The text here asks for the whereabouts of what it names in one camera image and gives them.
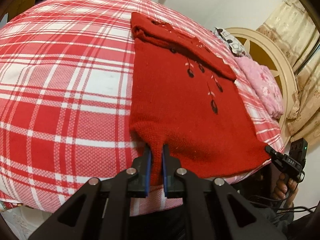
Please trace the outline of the person right hand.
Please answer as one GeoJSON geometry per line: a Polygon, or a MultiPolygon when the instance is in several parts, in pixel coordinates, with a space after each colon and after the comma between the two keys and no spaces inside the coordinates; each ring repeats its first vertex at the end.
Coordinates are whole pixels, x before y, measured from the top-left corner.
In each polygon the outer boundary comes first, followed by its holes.
{"type": "Polygon", "coordinates": [[[288,182],[285,182],[285,178],[285,174],[281,173],[279,175],[271,197],[275,200],[284,200],[286,198],[284,207],[293,207],[293,202],[298,193],[298,184],[291,178],[288,182]]]}

